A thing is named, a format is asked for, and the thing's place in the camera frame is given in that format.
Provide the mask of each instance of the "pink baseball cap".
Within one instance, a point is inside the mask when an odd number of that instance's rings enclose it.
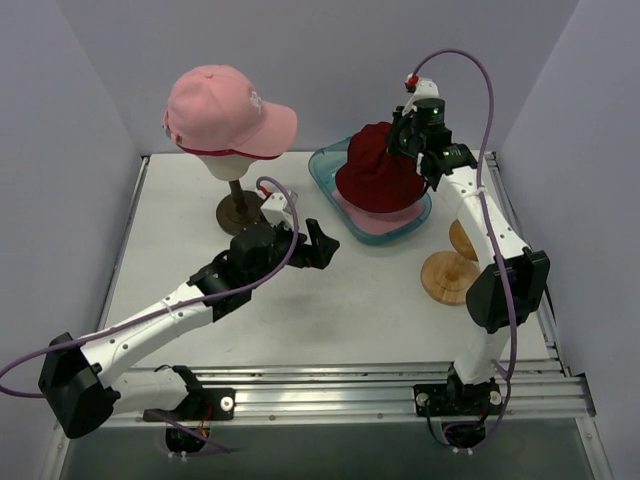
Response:
[[[298,117],[288,107],[263,101],[235,68],[204,65],[173,85],[163,126],[187,153],[272,159],[293,144]]]

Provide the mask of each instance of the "white enclosure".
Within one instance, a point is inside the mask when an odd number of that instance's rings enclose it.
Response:
[[[591,385],[616,480],[635,478],[639,18],[634,0],[3,0],[0,361],[96,327],[140,155],[175,152],[161,119],[186,70],[236,66],[297,111],[294,149],[311,151],[390,119],[422,57],[462,48],[494,79],[490,148],[551,258],[563,354]],[[475,67],[441,57],[424,73],[455,139],[477,148]],[[39,368],[6,382],[36,391]],[[37,477],[53,415],[37,400],[0,407],[2,477]]]

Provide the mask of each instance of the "screw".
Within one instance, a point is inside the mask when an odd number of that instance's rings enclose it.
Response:
[[[491,405],[500,405],[502,403],[502,395],[499,392],[491,392],[489,394],[489,403]]]
[[[231,410],[233,410],[233,398],[231,397],[223,397],[222,400],[220,400],[220,408],[222,408],[223,412],[230,412]]]
[[[424,407],[427,404],[427,400],[429,400],[429,395],[424,392],[416,395],[416,405],[419,407]]]

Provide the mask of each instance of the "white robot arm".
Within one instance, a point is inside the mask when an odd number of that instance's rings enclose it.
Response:
[[[208,398],[187,367],[128,370],[173,339],[251,300],[253,289],[287,259],[294,241],[291,207],[283,200],[281,195],[269,196],[262,206],[263,222],[247,227],[228,250],[154,305],[91,334],[100,337],[94,341],[47,354],[38,385],[69,438],[86,435],[111,415],[125,412],[158,409],[175,420],[201,418]],[[299,234],[287,265],[324,269],[340,244],[327,237],[316,220],[307,219],[306,225],[310,243]],[[71,340],[65,333],[51,346]]]
[[[493,381],[493,361],[500,359],[509,340],[510,329],[505,291],[479,193],[483,192],[489,219],[507,267],[517,325],[526,321],[540,304],[549,272],[549,259],[544,252],[532,252],[510,227],[484,187],[478,188],[477,161],[466,145],[452,143],[452,133],[444,123],[445,102],[439,97],[435,83],[412,74],[407,77],[405,85],[412,96],[404,107],[397,107],[394,112],[387,139],[388,151],[415,162],[416,172],[455,212],[478,256],[482,273],[467,293],[467,308],[474,322],[474,334],[454,361],[450,377],[456,384],[451,391],[482,391],[482,388],[470,387]]]

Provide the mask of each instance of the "wooden hat stand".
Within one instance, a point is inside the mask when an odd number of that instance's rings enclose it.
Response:
[[[464,305],[467,290],[480,275],[473,245],[460,222],[449,228],[449,240],[455,252],[436,252],[422,265],[422,287],[435,301],[444,305]]]

